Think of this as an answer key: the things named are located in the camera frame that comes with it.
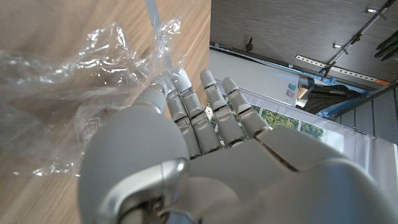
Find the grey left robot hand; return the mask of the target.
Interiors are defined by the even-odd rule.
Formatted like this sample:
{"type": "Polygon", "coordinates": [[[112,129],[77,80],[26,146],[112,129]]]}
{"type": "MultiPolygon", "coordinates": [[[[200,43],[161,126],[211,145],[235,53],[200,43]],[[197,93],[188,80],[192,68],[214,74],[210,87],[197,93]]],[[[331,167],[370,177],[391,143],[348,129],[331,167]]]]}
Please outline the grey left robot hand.
{"type": "Polygon", "coordinates": [[[152,80],[86,149],[82,223],[396,223],[396,206],[344,154],[272,128],[230,78],[200,79],[215,131],[185,72],[152,80]]]}

